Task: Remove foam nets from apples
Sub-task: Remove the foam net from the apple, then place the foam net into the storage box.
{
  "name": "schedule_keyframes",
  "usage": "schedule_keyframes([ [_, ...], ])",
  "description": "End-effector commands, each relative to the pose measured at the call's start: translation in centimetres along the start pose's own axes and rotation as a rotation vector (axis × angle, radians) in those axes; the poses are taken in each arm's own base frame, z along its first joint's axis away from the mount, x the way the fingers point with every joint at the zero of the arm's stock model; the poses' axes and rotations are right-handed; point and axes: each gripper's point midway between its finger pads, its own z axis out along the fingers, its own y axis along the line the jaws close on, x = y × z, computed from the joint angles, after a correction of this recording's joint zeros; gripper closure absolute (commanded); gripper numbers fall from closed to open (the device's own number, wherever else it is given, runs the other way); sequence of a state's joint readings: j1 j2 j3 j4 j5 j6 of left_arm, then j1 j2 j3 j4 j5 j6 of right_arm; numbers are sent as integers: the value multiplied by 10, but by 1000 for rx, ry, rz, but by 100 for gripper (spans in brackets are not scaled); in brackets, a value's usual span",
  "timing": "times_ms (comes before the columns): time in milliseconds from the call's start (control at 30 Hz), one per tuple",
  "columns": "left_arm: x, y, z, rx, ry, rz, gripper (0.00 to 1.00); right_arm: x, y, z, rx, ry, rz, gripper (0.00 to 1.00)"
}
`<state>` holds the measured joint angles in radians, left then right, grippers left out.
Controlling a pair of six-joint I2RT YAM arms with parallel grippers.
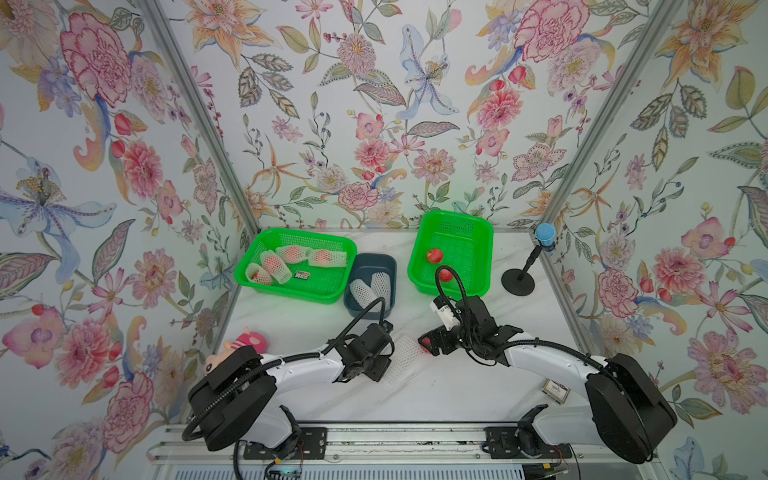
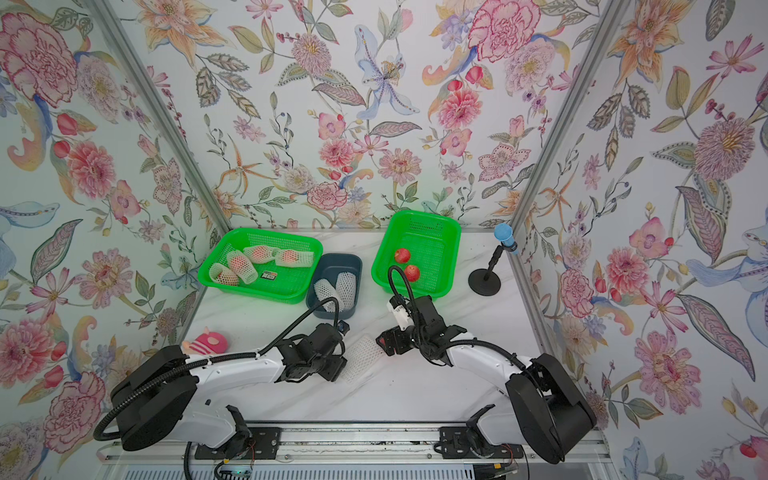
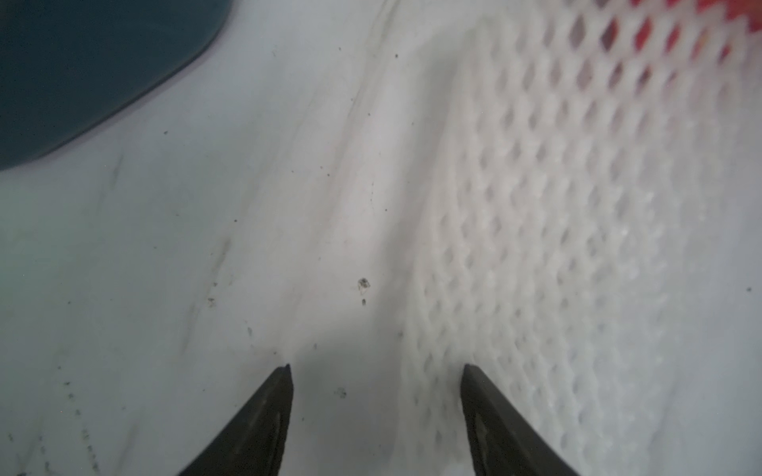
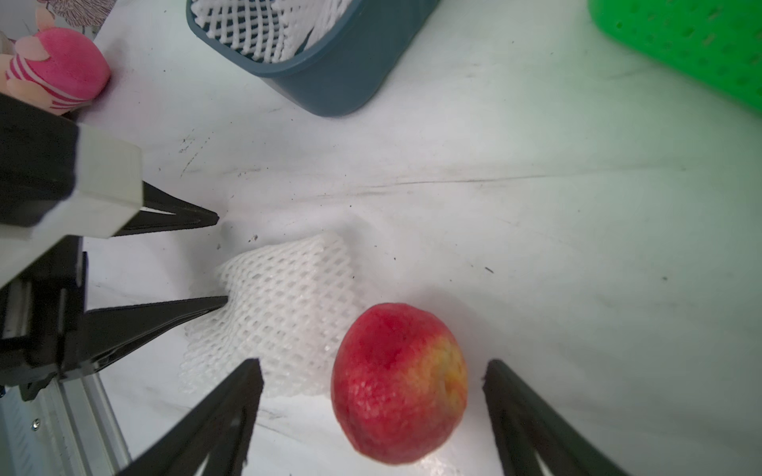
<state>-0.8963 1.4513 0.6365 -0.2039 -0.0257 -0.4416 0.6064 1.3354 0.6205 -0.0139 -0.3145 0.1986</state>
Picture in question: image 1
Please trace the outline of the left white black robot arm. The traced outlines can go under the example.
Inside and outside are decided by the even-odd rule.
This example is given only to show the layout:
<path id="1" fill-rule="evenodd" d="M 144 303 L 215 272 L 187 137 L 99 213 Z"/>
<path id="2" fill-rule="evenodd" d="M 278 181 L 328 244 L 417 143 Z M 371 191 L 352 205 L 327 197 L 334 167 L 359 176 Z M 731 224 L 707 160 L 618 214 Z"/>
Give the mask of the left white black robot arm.
<path id="1" fill-rule="evenodd" d="M 391 364 L 393 325 L 385 299 L 376 298 L 333 339 L 308 352 L 260 354 L 253 345 L 230 347 L 207 359 L 204 377 L 188 392 L 192 416 L 181 438 L 202 439 L 214 452 L 239 441 L 284 449 L 300 427 L 280 396 L 359 376 L 378 382 Z"/>

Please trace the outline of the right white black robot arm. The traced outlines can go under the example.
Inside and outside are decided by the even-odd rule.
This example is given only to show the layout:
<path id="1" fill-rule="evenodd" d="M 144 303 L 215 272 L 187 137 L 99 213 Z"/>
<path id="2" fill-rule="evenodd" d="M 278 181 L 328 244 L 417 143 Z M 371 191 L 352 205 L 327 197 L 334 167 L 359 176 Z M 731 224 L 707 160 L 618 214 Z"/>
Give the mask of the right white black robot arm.
<path id="1" fill-rule="evenodd" d="M 419 338 L 421 347 L 434 356 L 462 350 L 484 367 L 525 370 L 586 400 L 584 406 L 556 411 L 539 404 L 516 420 L 521 452 L 536 442 L 584 444 L 606 447 L 633 464 L 652 460 L 677 416 L 633 357 L 591 356 L 512 325 L 499 326 L 483 300 L 467 295 L 465 288 L 458 289 L 457 300 L 446 295 L 445 281 L 461 281 L 453 268 L 439 266 L 434 278 L 438 294 L 431 309 L 442 324 Z"/>

